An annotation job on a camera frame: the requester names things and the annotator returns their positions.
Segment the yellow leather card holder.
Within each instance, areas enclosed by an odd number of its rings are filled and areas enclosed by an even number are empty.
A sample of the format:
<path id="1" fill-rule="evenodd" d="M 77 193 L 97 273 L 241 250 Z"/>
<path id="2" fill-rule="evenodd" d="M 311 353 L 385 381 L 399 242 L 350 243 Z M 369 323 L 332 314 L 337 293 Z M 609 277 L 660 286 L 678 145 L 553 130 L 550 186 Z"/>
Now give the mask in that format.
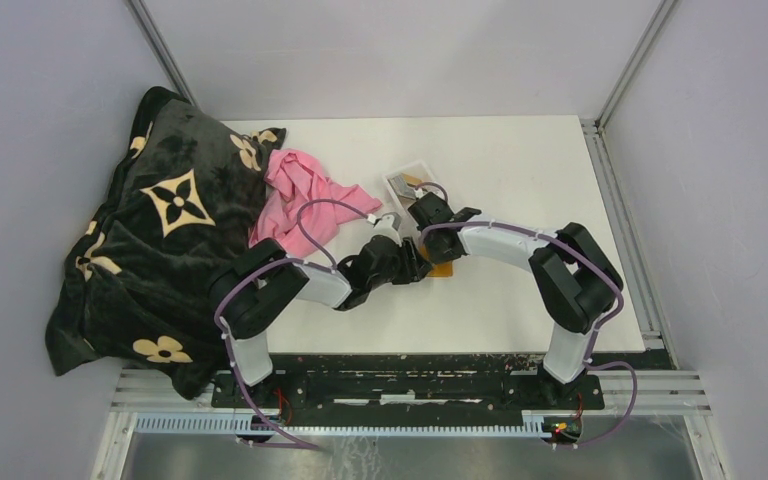
<path id="1" fill-rule="evenodd" d="M 431 269 L 427 276 L 431 278 L 450 278 L 454 275 L 454 267 L 452 262 L 446 262 L 441 264 L 434 264 L 428 254 L 425 247 L 419 249 L 420 255 L 431 265 Z"/>

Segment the white plastic tray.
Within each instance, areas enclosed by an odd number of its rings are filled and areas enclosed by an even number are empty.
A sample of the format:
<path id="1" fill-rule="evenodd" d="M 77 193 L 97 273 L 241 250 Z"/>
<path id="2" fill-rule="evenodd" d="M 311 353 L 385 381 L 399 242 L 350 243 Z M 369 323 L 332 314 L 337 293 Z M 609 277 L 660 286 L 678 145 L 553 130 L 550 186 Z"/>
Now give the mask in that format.
<path id="1" fill-rule="evenodd" d="M 446 189 L 422 160 L 413 161 L 384 174 L 382 181 L 389 196 L 390 211 L 401 218 L 398 231 L 403 235 L 415 235 L 417 232 L 417 223 L 410 216 L 408 208 L 420 197 L 431 193 L 441 199 L 449 199 Z"/>

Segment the stack of credit cards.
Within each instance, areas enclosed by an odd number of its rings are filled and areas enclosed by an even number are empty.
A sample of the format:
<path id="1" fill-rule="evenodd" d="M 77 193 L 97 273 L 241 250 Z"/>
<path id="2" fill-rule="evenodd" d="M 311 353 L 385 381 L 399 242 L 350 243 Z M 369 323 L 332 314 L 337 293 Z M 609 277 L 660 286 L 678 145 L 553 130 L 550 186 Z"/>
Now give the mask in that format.
<path id="1" fill-rule="evenodd" d="M 420 178 L 406 174 L 398 173 L 386 178 L 387 184 L 395 198 L 401 202 L 412 202 L 417 199 L 417 191 L 422 183 Z"/>

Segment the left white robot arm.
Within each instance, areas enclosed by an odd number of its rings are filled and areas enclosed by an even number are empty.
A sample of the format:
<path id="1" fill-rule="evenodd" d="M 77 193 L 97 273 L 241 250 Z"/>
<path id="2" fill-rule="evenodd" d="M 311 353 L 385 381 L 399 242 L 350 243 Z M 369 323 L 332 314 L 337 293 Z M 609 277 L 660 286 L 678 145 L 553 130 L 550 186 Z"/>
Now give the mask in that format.
<path id="1" fill-rule="evenodd" d="M 237 377 L 237 394 L 254 407 L 272 399 L 275 382 L 266 331 L 291 302 L 348 311 L 384 285 L 416 283 L 432 270 L 409 237 L 394 241 L 377 234 L 334 267 L 293 257 L 273 239 L 259 242 L 208 283 L 214 321 Z"/>

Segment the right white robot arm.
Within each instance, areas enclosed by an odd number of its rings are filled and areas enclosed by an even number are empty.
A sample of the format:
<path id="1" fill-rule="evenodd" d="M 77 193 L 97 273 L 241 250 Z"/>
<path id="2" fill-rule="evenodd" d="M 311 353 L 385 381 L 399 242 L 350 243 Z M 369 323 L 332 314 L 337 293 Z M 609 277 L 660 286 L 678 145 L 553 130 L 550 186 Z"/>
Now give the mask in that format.
<path id="1" fill-rule="evenodd" d="M 499 221 L 481 210 L 453 211 L 429 193 L 407 209 L 433 264 L 489 258 L 530 273 L 554 322 L 537 370 L 537 392 L 551 408 L 572 401 L 602 325 L 624 307 L 622 277 L 589 230 L 575 222 L 544 231 Z"/>

